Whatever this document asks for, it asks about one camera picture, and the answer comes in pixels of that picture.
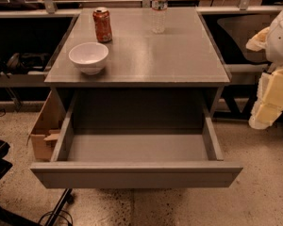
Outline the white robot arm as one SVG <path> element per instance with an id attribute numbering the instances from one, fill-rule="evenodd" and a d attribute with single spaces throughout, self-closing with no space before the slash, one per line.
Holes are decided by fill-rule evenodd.
<path id="1" fill-rule="evenodd" d="M 252 51 L 265 50 L 271 62 L 258 81 L 257 100 L 251 110 L 249 125 L 258 130 L 271 126 L 283 112 L 283 9 L 271 24 L 246 43 Z"/>

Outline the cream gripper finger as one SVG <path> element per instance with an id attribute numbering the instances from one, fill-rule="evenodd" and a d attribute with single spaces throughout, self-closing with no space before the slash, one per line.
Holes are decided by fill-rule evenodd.
<path id="1" fill-rule="evenodd" d="M 283 67 L 261 75 L 257 97 L 249 125 L 253 129 L 263 130 L 271 126 L 283 112 Z"/>
<path id="2" fill-rule="evenodd" d="M 270 27 L 265 27 L 253 36 L 247 43 L 246 48 L 251 51 L 265 50 L 267 47 L 267 37 Z"/>

